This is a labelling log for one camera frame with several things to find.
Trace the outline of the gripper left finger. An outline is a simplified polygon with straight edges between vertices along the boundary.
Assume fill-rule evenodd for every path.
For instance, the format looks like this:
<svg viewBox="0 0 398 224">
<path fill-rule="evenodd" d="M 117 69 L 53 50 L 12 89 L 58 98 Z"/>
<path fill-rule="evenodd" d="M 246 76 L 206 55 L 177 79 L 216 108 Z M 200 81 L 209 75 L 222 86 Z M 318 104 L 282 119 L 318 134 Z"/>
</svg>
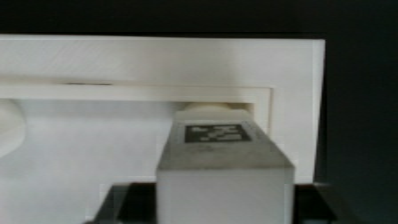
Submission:
<svg viewBox="0 0 398 224">
<path fill-rule="evenodd" d="M 120 224 L 119 213 L 124 204 L 127 189 L 127 184 L 115 184 L 110 187 L 95 216 L 85 222 L 85 224 Z"/>
</svg>

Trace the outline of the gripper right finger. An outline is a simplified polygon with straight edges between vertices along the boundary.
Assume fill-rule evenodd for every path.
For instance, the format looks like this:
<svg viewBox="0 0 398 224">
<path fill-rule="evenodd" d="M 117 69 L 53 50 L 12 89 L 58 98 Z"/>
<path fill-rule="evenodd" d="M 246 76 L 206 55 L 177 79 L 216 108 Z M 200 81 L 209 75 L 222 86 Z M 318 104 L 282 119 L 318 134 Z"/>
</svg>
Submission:
<svg viewBox="0 0 398 224">
<path fill-rule="evenodd" d="M 355 224 L 355 216 L 348 207 L 348 203 L 344 202 L 342 196 L 339 195 L 332 185 L 325 183 L 316 183 L 314 189 L 335 216 L 332 224 Z"/>
</svg>

